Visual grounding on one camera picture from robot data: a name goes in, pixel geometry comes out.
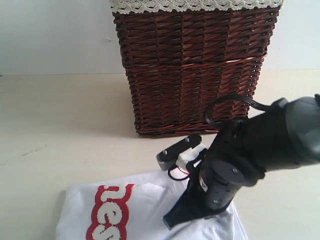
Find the lace trim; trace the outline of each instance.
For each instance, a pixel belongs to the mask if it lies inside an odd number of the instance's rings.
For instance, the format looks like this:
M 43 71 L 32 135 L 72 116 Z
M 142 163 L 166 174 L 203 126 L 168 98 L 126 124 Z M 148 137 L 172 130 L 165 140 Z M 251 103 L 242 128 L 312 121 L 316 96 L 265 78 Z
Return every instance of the lace trim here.
M 282 5 L 284 0 L 109 0 L 114 13 L 129 14 L 143 13 L 144 11 L 155 13 L 159 10 L 172 12 L 176 10 L 213 11 L 219 9 L 241 10 L 253 8 L 276 8 Z

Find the basket weave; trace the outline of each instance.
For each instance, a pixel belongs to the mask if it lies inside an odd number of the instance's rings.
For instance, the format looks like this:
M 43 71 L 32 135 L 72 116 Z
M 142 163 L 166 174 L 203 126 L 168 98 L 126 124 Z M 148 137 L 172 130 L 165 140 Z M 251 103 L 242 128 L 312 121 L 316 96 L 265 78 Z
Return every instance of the basket weave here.
M 141 135 L 212 132 L 204 110 L 230 93 L 252 96 L 280 7 L 113 13 Z M 215 120 L 245 117 L 239 101 L 215 106 Z

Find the white table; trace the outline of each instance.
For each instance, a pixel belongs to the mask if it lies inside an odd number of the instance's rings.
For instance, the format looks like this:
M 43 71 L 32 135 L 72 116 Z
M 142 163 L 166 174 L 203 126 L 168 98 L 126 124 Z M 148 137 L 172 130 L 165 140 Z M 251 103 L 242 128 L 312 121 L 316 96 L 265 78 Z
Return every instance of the white table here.
M 317 92 L 320 71 L 263 72 L 255 99 Z M 124 75 L 0 78 L 0 239 L 53 240 L 64 189 L 159 169 L 156 153 L 179 139 L 137 136 Z M 311 166 L 243 188 L 235 203 L 249 239 L 318 240 L 319 181 Z

